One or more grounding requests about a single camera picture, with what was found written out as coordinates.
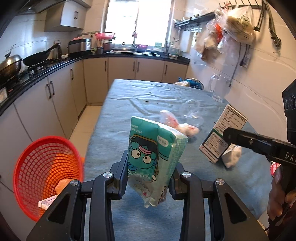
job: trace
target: window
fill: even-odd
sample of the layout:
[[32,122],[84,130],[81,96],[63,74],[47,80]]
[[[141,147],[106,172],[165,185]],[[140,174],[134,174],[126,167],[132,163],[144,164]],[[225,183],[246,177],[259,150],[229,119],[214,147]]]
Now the window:
[[106,32],[116,33],[113,43],[164,47],[172,0],[110,0]]

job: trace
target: range hood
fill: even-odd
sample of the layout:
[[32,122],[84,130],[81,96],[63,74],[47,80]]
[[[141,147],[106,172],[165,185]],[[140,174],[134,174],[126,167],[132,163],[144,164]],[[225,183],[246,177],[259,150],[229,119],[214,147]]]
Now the range hood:
[[65,0],[29,0],[19,11],[19,14],[40,13]]

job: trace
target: glass pitcher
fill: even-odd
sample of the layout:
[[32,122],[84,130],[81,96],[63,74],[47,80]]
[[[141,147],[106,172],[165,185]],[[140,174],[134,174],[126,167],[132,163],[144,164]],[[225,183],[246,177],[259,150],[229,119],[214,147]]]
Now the glass pitcher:
[[219,74],[214,74],[209,81],[210,90],[212,92],[212,98],[216,101],[223,103],[229,87],[230,79],[221,76]]

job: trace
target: metal screw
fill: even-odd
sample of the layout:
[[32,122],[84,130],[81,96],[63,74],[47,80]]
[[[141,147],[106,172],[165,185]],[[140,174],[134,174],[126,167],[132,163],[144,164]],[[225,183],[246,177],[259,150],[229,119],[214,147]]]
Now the metal screw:
[[189,177],[191,177],[191,173],[190,172],[183,172],[182,176],[185,178],[189,178]]
[[103,174],[103,176],[104,176],[105,178],[110,178],[110,177],[112,177],[112,173],[111,173],[111,172],[105,172],[105,173]]
[[216,180],[216,183],[217,183],[218,185],[224,185],[225,181],[224,181],[223,179],[221,179],[221,178],[218,178],[218,179]]
[[76,186],[77,184],[79,183],[79,181],[78,180],[72,180],[71,182],[70,182],[70,184],[72,185],[72,186]]

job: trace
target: floor tile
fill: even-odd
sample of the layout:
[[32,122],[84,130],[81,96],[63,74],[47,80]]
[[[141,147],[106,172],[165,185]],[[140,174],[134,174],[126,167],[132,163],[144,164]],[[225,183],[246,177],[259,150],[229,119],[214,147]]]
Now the floor tile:
[[74,131],[70,137],[70,142],[72,142],[73,145],[76,147],[81,157],[85,157],[91,135],[91,132]]
[[74,129],[75,132],[93,132],[98,117],[100,115],[101,106],[87,106],[83,111],[79,121]]

